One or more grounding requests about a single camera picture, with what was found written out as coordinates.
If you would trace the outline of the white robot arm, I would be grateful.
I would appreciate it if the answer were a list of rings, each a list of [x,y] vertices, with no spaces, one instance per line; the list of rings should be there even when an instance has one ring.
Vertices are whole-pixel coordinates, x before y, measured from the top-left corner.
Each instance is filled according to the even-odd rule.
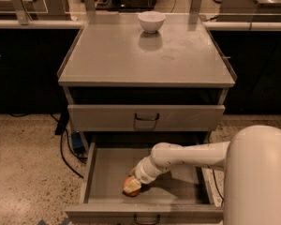
[[[281,129],[246,127],[229,142],[181,146],[160,142],[124,182],[135,196],[178,165],[224,172],[223,225],[281,225]]]

